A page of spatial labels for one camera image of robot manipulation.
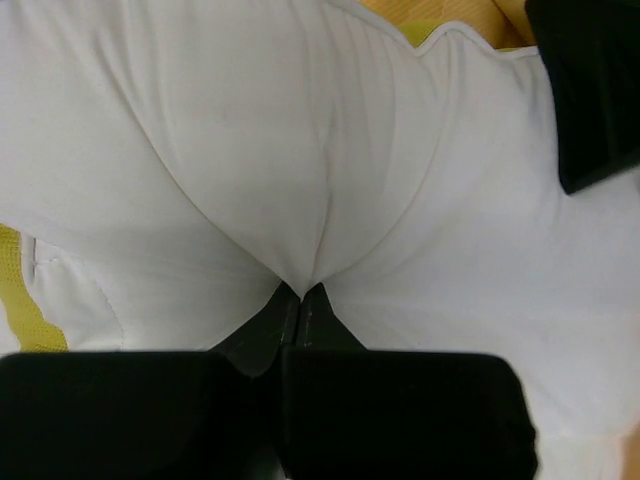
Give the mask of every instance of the wooden surface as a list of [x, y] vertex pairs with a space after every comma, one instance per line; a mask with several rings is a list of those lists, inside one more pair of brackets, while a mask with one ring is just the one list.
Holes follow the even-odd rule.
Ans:
[[640, 425], [627, 446], [624, 480], [640, 480]]

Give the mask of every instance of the black padding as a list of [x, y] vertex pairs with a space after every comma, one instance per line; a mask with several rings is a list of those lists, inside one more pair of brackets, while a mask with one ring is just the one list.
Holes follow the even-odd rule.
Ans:
[[528, 0], [572, 194], [640, 164], [640, 0]]

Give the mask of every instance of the black object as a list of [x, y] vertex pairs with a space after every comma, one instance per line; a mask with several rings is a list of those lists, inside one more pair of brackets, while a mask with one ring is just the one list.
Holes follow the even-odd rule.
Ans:
[[322, 285], [281, 285], [211, 352], [0, 362], [0, 475], [14, 479], [531, 480], [535, 431], [488, 355], [367, 351]]
[[640, 0], [528, 0], [567, 194], [640, 164]]

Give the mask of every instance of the white pants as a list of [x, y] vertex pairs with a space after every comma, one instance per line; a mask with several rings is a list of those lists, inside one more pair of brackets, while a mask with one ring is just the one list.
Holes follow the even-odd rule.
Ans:
[[620, 477], [640, 175], [563, 195], [535, 48], [414, 50], [348, 0], [17, 0], [0, 72], [0, 223], [71, 348], [209, 348], [324, 282], [371, 348], [511, 363], [540, 478]]

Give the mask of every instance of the seam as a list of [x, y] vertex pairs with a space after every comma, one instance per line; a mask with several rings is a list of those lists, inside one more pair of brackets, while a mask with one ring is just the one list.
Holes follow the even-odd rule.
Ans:
[[107, 306], [109, 307], [109, 310], [111, 311], [111, 315], [112, 315], [113, 319], [118, 324], [118, 328], [120, 330], [120, 345], [118, 345], [118, 349], [122, 350], [124, 348], [126, 334], [125, 334], [125, 331], [124, 331], [124, 327], [122, 326], [122, 322], [118, 318], [118, 315], [116, 315], [116, 311], [113, 308], [113, 304], [109, 300], [109, 297], [107, 297], [107, 294], [105, 293], [104, 288], [102, 288], [102, 286], [98, 283], [98, 280], [95, 277], [95, 275], [93, 274], [93, 272], [91, 272], [91, 270], [87, 267], [87, 265], [84, 262], [84, 260], [82, 258], [78, 258], [77, 261], [80, 263], [80, 265], [82, 265], [82, 267], [87, 272], [89, 278], [91, 279], [91, 283], [100, 291], [100, 294], [102, 295], [102, 298], [104, 298], [105, 303], [107, 304]]
[[[298, 28], [300, 29], [300, 34], [302, 35], [303, 38], [303, 49], [306, 52], [306, 55], [304, 56], [304, 62], [305, 62], [305, 70], [307, 73], [307, 82], [305, 83], [305, 90], [306, 90], [306, 97], [307, 97], [307, 106], [309, 108], [309, 113], [311, 115], [311, 126], [313, 128], [313, 133], [314, 133], [314, 137], [315, 140], [318, 144], [318, 147], [320, 148], [320, 152], [322, 152], [323, 155], [323, 159], [324, 159], [324, 164], [326, 166], [326, 175], [325, 175], [325, 180], [326, 180], [326, 188], [327, 190], [329, 190], [329, 186], [331, 185], [331, 162], [329, 157], [326, 155], [326, 142], [327, 139], [330, 135], [330, 131], [327, 133], [327, 138], [323, 139], [320, 137], [320, 128], [317, 124], [316, 118], [314, 116], [314, 112], [313, 112], [313, 101], [312, 101], [312, 95], [311, 95], [311, 84], [315, 81], [314, 76], [312, 75], [312, 69], [311, 69], [311, 46], [309, 45], [309, 39], [306, 35], [305, 32], [305, 28], [304, 28], [304, 22], [302, 21], [302, 18], [300, 16], [300, 12], [298, 11], [298, 9], [296, 8], [296, 6], [294, 5], [294, 0], [289, 0], [289, 6], [291, 7], [291, 10], [293, 12], [293, 16], [295, 18], [295, 21], [298, 25]], [[321, 10], [321, 14], [323, 16], [323, 20], [324, 19], [324, 11]], [[325, 237], [327, 235], [327, 227], [329, 225], [329, 212], [331, 211], [331, 206], [332, 206], [332, 195], [331, 192], [328, 192], [327, 195], [327, 201], [325, 202], [325, 210], [324, 210], [324, 219], [322, 222], [322, 231], [320, 232], [320, 238], [318, 240], [318, 243], [316, 245], [315, 248], [315, 252], [314, 252], [314, 257], [313, 257], [313, 265], [311, 267], [311, 272], [310, 272], [310, 278], [309, 280], [312, 281], [313, 278], [315, 278], [315, 273], [316, 270], [318, 268], [318, 260], [320, 257], [320, 252], [322, 251], [322, 245], [325, 241]], [[306, 285], [305, 288], [309, 289], [311, 288], [313, 285]]]
[[367, 9], [363, 5], [348, 2], [348, 0], [325, 0], [334, 8], [342, 10], [343, 12], [360, 19], [367, 23], [371, 27], [375, 28], [379, 32], [387, 35], [394, 41], [401, 44], [404, 48], [413, 52], [416, 57], [422, 57], [443, 37], [446, 33], [454, 31], [462, 34], [467, 39], [474, 42], [485, 53], [489, 53], [496, 59], [501, 60], [518, 60], [524, 57], [539, 56], [538, 47], [524, 47], [509, 52], [500, 52], [494, 49], [485, 39], [476, 32], [472, 27], [466, 23], [460, 21], [446, 22], [437, 27], [427, 40], [422, 43], [418, 48], [414, 48], [406, 37], [398, 30], [393, 24], [387, 22], [382, 17], [379, 17], [376, 13]]

